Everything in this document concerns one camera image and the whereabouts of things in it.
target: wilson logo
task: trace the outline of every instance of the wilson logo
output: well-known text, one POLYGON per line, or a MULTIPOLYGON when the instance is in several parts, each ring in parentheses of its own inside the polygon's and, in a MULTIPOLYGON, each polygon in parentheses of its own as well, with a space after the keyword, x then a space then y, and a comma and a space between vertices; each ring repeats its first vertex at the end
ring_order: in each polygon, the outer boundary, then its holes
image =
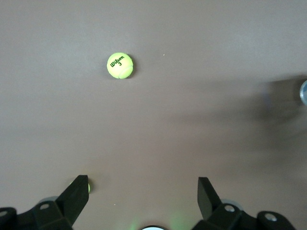
POLYGON ((115 59, 115 60, 110 64, 110 66, 111 66, 111 67, 114 67, 116 64, 119 64, 119 65, 121 66, 120 60, 122 60, 123 58, 124 58, 124 57, 121 56, 119 59, 115 59))

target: tennis ball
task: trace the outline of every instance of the tennis ball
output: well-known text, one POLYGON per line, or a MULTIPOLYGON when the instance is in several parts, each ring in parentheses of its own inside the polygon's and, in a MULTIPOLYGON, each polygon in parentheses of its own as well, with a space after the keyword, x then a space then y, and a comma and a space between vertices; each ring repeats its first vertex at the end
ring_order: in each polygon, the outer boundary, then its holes
POLYGON ((124 79, 132 73, 133 62, 127 54, 115 53, 109 57, 106 67, 114 78, 124 79))

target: gray surface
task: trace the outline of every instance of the gray surface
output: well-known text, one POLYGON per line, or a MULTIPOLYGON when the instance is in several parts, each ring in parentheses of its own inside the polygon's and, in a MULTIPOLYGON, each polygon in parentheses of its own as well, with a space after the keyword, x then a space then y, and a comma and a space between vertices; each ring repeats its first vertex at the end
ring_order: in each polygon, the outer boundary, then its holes
POLYGON ((259 83, 307 70, 307 1, 0 1, 0 206, 79 174, 74 229, 189 230, 197 179, 307 226, 304 111, 263 116, 259 83), (116 80, 108 57, 136 69, 116 80))

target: yellow-green tennis ball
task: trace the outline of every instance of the yellow-green tennis ball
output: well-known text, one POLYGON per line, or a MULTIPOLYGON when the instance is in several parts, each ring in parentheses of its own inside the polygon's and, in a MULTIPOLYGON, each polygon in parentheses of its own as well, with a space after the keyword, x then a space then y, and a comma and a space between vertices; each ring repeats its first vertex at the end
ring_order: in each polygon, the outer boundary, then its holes
POLYGON ((124 79, 132 73, 133 62, 127 54, 115 53, 109 57, 106 67, 114 78, 124 79))

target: partially hidden tennis ball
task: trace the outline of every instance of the partially hidden tennis ball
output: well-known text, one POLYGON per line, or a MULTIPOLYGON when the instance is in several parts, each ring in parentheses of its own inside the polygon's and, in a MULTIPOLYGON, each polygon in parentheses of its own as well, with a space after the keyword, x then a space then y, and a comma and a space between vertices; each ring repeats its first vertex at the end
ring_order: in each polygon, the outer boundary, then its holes
POLYGON ((106 67, 114 78, 124 79, 132 73, 133 62, 127 54, 115 53, 109 57, 106 67))

